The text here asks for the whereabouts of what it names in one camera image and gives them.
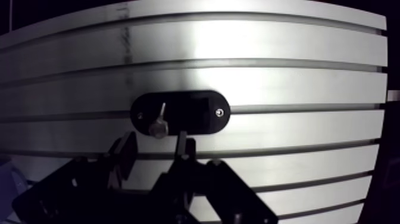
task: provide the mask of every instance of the metal panel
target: metal panel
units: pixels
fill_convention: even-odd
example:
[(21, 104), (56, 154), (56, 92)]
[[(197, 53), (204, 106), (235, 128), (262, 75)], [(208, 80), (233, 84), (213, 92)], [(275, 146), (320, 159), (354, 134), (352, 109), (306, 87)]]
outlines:
[(122, 111), (148, 92), (194, 89), (215, 90), (231, 106), (384, 103), (386, 77), (383, 73), (298, 68), (119, 72), (0, 91), (0, 101), (7, 102), (0, 116)]
[[(251, 187), (335, 178), (374, 169), (378, 145), (312, 153), (224, 158)], [(138, 160), (124, 189), (150, 190), (172, 160)]]
[[(379, 138), (383, 110), (232, 115), (213, 135), (194, 136), (198, 151), (251, 150), (330, 144)], [(0, 125), (0, 146), (8, 150), (104, 152), (130, 119), (8, 123)], [(171, 153), (176, 137), (137, 135), (143, 153)]]
[[(258, 193), (278, 216), (364, 199), (371, 176), (325, 185)], [(195, 197), (190, 212), (201, 222), (220, 220), (205, 197)]]
[(26, 179), (31, 181), (41, 181), (70, 160), (70, 158), (11, 156), (12, 164), (22, 172)]
[(33, 24), (16, 30), (12, 34), (2, 36), (0, 38), (0, 48), (78, 27), (125, 18), (182, 13), (232, 12), (299, 15), (386, 29), (384, 16), (321, 2), (283, 0), (165, 0), (160, 2), (146, 0), (92, 8)]
[(283, 219), (279, 224), (350, 224), (357, 223), (363, 210), (363, 204), (327, 211), (324, 213), (301, 216), (292, 219)]
[(127, 30), (108, 29), (59, 37), (3, 53), (0, 70), (5, 72), (0, 81), (132, 63), (211, 58), (275, 58), (386, 66), (387, 40), (351, 30), (273, 21), (144, 24)]

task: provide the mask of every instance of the blue object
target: blue object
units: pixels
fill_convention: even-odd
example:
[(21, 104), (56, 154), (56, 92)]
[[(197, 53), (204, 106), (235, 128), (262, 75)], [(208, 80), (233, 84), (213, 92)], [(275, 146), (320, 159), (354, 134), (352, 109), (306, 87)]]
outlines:
[(26, 191), (27, 187), (22, 173), (9, 160), (0, 160), (0, 221), (13, 212), (13, 200)]

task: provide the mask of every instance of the bolt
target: bolt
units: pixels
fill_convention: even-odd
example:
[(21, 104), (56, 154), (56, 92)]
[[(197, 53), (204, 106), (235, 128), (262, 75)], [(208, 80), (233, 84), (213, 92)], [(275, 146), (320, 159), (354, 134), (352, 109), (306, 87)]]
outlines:
[(242, 214), (235, 214), (234, 224), (240, 224), (242, 222)]
[(214, 158), (212, 159), (212, 163), (214, 163), (216, 166), (219, 166), (221, 164), (221, 160)]
[(187, 159), (189, 158), (189, 155), (183, 154), (183, 155), (181, 156), (181, 158), (182, 158), (183, 160), (187, 160)]
[(222, 109), (217, 109), (216, 111), (215, 111), (215, 115), (217, 115), (217, 117), (222, 117), (222, 116), (224, 116), (224, 110), (222, 110)]

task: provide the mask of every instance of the metal screw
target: metal screw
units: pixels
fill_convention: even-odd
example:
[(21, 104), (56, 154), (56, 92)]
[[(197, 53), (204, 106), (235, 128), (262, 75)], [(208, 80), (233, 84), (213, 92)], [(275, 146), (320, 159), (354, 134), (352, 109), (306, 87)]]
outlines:
[(224, 110), (222, 110), (222, 109), (217, 109), (216, 111), (215, 111), (215, 115), (217, 115), (217, 117), (222, 117), (222, 116), (224, 116)]
[(164, 111), (165, 103), (161, 106), (160, 115), (149, 127), (149, 134), (157, 139), (161, 139), (168, 135), (168, 122), (164, 120)]
[(234, 224), (240, 224), (242, 222), (242, 214), (235, 214), (235, 218), (233, 219)]
[(219, 166), (221, 164), (221, 160), (214, 158), (212, 159), (212, 163), (214, 163), (216, 166)]
[(183, 160), (187, 160), (187, 159), (189, 158), (189, 155), (183, 154), (183, 155), (181, 156), (181, 158), (182, 158)]

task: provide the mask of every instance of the screw head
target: screw head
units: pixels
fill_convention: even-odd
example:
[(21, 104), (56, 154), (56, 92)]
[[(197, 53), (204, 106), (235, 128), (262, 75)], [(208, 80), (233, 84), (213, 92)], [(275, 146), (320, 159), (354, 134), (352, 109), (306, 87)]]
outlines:
[(217, 117), (222, 117), (222, 116), (224, 116), (224, 110), (222, 110), (222, 109), (217, 109), (216, 111), (215, 111), (215, 115), (217, 115)]
[(182, 158), (183, 160), (187, 160), (187, 159), (189, 158), (189, 155), (183, 154), (183, 155), (181, 156), (181, 158)]

